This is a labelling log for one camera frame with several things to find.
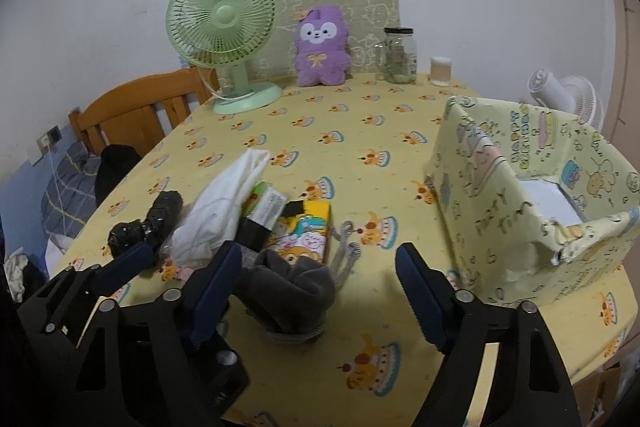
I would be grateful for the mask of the black plastic bag roll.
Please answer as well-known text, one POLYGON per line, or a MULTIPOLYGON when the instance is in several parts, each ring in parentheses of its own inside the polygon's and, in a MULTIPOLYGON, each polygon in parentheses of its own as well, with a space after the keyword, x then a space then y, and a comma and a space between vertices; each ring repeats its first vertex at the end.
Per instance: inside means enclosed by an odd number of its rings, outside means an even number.
POLYGON ((107 235, 111 255, 120 257, 140 244, 148 245, 157 254, 177 225, 182 208, 183 199, 179 192, 160 192, 144 219, 120 222, 111 229, 107 235))

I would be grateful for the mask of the white plastic bag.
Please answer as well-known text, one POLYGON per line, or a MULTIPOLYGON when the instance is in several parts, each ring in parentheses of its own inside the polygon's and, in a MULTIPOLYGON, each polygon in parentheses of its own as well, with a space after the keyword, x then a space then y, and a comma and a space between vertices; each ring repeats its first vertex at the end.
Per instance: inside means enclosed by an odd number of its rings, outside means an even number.
POLYGON ((262 179, 269 158, 268 150, 250 148, 204 188, 163 245, 174 265, 201 268, 225 241, 234 239, 242 205, 262 179))

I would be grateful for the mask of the green tissue pack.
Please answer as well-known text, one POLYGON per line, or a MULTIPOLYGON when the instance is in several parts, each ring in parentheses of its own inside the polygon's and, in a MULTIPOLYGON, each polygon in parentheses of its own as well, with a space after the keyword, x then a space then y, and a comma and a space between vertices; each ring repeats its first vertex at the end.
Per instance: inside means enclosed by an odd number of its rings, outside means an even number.
POLYGON ((242 206, 235 243, 259 253, 266 245, 287 202, 288 198, 270 183, 262 181, 255 185, 242 206))

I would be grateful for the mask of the yellow cartoon tissue pack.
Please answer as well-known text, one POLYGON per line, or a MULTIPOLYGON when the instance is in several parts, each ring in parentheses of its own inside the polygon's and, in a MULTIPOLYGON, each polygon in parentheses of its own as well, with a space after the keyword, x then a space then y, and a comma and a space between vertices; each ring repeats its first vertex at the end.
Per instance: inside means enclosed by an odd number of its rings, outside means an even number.
POLYGON ((291 200, 267 239, 266 248, 290 265, 300 257, 323 263, 330 227, 331 206, 327 200, 291 200))

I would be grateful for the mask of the white clothes on bed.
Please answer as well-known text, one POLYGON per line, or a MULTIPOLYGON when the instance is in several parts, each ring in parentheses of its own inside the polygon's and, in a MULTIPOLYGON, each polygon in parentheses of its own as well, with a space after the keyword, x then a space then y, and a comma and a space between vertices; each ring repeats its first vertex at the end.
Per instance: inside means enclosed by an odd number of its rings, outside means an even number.
POLYGON ((9 292, 14 303, 22 303, 25 296, 25 270, 29 267, 29 259, 22 247, 17 248, 4 260, 3 269, 6 273, 9 292))

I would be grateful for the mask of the grey folded socks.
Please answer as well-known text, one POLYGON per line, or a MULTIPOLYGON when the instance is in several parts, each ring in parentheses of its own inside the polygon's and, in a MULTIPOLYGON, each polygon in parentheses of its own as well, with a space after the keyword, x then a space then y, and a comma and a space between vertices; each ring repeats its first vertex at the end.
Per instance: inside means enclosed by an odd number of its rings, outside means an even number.
POLYGON ((233 295, 277 343, 314 343, 361 256, 360 246, 350 239, 354 233, 350 221, 331 232, 337 248, 328 265, 308 257, 288 263, 272 249, 255 253, 242 247, 242 272, 233 295))

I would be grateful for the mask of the yellow paper-wrapped box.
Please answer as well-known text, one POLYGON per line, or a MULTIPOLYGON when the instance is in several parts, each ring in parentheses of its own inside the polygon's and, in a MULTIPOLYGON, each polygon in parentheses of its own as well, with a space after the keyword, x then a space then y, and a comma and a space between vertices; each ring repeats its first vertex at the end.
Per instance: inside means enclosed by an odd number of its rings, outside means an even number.
POLYGON ((462 288, 548 305, 597 282, 639 235, 639 173, 577 116, 448 98, 426 169, 462 288))

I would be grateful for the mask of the yellow cake-print tablecloth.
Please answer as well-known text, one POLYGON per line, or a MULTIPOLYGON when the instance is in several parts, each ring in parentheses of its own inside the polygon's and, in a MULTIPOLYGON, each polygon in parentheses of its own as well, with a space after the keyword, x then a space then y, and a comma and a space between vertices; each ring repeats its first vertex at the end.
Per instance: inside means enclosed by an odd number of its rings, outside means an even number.
MULTIPOLYGON (((108 233, 117 223, 143 218, 161 191, 179 192, 190 207, 246 150, 268 150, 259 182, 288 200, 324 199, 331 206, 323 263, 337 248, 331 232, 345 221, 355 227, 350 239, 361 256, 314 343, 277 343, 239 298, 231 299, 226 340, 250 383, 228 418, 247 426, 408 426, 442 355, 423 337, 396 275, 395 255, 411 243, 454 289, 464 289, 426 179, 446 102, 456 95, 478 98, 425 79, 395 86, 360 74, 337 87, 288 83, 276 103, 244 114, 220 116, 204 105, 104 200, 63 265, 109 262, 108 233)), ((615 355, 638 312, 623 261, 597 282, 535 305, 572 381, 615 355)))

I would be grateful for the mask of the white standing fan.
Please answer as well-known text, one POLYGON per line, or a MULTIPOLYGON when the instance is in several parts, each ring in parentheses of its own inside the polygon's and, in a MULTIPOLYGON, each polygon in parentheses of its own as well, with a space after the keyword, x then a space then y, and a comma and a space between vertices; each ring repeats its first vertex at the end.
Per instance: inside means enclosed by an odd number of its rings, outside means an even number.
POLYGON ((574 114, 594 129, 602 130, 602 104, 587 78, 566 76, 558 79, 551 70, 538 69, 527 81, 527 89, 538 104, 574 114))

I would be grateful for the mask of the cotton swab container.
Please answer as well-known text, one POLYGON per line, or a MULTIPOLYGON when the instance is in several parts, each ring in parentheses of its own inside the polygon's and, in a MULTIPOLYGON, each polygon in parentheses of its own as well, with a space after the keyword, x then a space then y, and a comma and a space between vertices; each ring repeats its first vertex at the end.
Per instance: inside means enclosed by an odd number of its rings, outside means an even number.
POLYGON ((447 87, 451 80, 450 58, 434 56, 431 58, 430 81, 434 86, 447 87))

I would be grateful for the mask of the green desk fan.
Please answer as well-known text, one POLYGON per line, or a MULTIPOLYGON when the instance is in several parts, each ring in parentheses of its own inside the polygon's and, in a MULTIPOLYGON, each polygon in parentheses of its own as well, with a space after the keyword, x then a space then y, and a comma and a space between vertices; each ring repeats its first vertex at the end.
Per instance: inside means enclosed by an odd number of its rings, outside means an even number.
POLYGON ((166 11, 168 39, 183 60, 199 72, 227 69, 231 87, 215 88, 218 115, 246 113, 277 102, 282 89, 271 81, 248 80, 246 63, 269 41, 276 20, 276 0, 170 0, 166 11))

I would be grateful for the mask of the purple plush bunny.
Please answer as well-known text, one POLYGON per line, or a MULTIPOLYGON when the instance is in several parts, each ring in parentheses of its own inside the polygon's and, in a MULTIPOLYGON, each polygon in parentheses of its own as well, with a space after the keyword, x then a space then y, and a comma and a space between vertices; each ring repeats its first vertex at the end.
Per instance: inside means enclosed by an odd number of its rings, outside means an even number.
POLYGON ((348 27, 334 4, 316 6, 299 21, 295 31, 295 70, 299 87, 341 86, 352 64, 347 52, 348 27))

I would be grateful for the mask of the glass jar black lid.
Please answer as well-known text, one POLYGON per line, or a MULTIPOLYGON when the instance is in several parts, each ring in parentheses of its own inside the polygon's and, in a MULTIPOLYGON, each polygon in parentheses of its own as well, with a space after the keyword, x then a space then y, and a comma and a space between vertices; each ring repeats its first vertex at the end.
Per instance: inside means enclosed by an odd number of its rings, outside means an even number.
POLYGON ((410 27, 385 27, 384 39, 374 46, 375 64, 382 78, 390 83, 416 81, 418 51, 410 27))

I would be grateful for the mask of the beige patterned cardboard panel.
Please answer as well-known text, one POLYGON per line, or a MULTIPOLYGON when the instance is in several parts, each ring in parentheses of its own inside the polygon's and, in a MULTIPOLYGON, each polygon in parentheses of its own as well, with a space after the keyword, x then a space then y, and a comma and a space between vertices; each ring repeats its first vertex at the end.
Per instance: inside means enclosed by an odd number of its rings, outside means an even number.
POLYGON ((386 27, 400 25, 399 0, 276 0, 276 24, 268 43, 247 63, 251 80, 295 74, 294 31, 298 18, 311 8, 334 4, 348 27, 347 52, 352 57, 349 75, 374 72, 374 45, 384 39, 386 27))

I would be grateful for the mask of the wall power socket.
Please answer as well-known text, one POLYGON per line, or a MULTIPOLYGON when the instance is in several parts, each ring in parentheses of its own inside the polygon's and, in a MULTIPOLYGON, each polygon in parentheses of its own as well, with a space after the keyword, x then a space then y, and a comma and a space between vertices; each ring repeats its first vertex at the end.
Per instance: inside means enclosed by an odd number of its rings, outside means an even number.
POLYGON ((41 153, 45 154, 55 147, 62 140, 62 132, 60 127, 54 126, 45 134, 41 135, 37 140, 37 144, 41 153))

